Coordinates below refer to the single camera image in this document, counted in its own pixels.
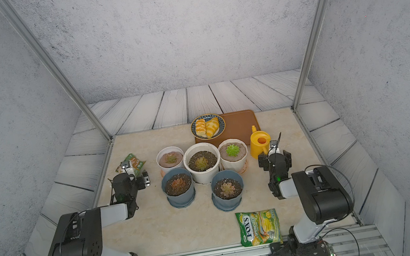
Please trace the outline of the blue pot red succulent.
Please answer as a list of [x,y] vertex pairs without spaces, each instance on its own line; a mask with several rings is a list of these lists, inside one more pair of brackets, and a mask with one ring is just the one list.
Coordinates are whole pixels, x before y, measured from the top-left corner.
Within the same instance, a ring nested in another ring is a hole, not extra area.
[[166,173],[161,187],[168,202],[175,208],[186,208],[195,199],[193,178],[184,168],[176,168]]

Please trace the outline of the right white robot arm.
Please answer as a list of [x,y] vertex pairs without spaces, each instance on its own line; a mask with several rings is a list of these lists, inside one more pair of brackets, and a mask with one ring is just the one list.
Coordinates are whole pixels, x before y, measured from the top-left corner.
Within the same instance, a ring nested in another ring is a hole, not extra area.
[[269,172],[269,189],[274,197],[297,197],[304,215],[290,228],[287,250],[292,256],[310,256],[318,247],[319,234],[330,223],[339,222],[353,212],[354,193],[349,193],[332,173],[334,168],[311,165],[311,170],[289,173],[291,153],[278,148],[258,156],[259,167]]

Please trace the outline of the large white pot dark soil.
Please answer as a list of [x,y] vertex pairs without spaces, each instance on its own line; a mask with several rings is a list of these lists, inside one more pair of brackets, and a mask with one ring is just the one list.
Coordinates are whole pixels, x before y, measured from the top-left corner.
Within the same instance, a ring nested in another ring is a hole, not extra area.
[[219,172],[220,153],[217,148],[209,143],[197,143],[185,152],[184,165],[192,174],[197,184],[207,185]]

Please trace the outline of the yellow watering can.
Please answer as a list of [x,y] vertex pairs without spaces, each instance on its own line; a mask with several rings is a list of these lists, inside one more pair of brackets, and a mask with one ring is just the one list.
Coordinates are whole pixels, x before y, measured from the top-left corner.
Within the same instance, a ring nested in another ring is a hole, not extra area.
[[254,159],[259,155],[268,155],[270,150],[271,137],[267,132],[260,131],[255,125],[252,125],[252,134],[250,136],[250,154]]

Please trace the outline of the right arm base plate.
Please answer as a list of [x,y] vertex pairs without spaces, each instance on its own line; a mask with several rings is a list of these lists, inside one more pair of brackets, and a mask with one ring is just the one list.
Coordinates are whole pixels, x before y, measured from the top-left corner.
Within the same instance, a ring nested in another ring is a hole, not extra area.
[[329,251],[324,243],[271,243],[270,252],[267,256],[330,256]]

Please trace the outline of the blue pot pink succulent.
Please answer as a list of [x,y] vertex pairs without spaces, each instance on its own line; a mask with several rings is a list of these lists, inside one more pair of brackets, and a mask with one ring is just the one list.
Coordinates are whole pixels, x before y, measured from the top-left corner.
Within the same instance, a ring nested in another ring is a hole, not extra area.
[[239,173],[234,170],[224,170],[213,177],[211,189],[214,206],[228,212],[240,205],[244,183]]

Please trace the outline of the white pot bright green succulent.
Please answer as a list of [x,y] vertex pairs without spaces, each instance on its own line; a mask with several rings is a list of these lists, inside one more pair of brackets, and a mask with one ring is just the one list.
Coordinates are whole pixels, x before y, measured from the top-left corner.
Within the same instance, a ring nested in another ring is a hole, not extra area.
[[233,170],[236,165],[242,166],[247,161],[247,146],[238,139],[226,139],[218,147],[223,170]]

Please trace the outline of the white pot pink-green succulent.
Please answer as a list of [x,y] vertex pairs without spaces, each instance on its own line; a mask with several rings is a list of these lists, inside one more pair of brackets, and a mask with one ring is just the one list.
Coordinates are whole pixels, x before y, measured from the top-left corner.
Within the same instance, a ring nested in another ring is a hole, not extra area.
[[169,146],[159,151],[156,160],[162,177],[175,168],[183,168],[183,157],[183,150],[176,146]]

